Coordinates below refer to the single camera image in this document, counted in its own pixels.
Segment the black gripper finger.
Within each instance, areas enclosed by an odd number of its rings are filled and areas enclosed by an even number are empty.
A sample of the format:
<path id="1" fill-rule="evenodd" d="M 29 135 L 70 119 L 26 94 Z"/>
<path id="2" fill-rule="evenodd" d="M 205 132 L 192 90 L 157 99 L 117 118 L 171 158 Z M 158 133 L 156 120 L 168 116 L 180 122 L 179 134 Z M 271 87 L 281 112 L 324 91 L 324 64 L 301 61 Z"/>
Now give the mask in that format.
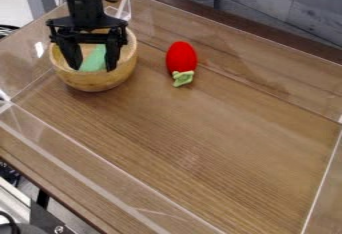
<path id="1" fill-rule="evenodd" d="M 120 43 L 116 37 L 109 38 L 105 43 L 105 70 L 110 72 L 116 69 L 116 64 L 120 58 Z"/>
<path id="2" fill-rule="evenodd" d="M 82 54 L 78 44 L 73 40 L 60 40 L 57 45 L 68 66 L 73 70 L 77 70 L 82 62 Z"/>

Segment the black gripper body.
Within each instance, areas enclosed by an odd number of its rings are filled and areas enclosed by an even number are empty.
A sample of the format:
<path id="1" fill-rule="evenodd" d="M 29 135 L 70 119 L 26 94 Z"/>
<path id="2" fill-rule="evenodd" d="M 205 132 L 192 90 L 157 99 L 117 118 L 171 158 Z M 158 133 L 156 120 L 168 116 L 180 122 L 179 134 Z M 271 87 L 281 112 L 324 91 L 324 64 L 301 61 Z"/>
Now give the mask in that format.
<path id="1" fill-rule="evenodd" d="M 109 38 L 114 38 L 121 45 L 128 43 L 128 22 L 102 15 L 93 22 L 76 23 L 70 16 L 48 19 L 45 25 L 50 31 L 50 41 L 72 41 L 82 44 L 105 44 Z"/>

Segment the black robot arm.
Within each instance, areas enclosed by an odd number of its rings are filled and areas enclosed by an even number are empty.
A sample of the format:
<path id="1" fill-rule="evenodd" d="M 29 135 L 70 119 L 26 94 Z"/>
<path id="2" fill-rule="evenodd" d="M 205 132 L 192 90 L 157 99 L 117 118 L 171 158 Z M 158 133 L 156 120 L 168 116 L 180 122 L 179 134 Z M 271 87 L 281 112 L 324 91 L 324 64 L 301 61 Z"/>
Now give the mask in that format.
<path id="1" fill-rule="evenodd" d="M 66 64 L 73 70 L 80 69 L 82 62 L 80 45 L 102 44 L 105 70 L 114 70 L 121 47 L 128 44 L 128 22 L 105 14 L 102 1 L 112 0 L 65 1 L 68 15 L 45 22 L 50 31 L 50 42 L 58 46 Z"/>

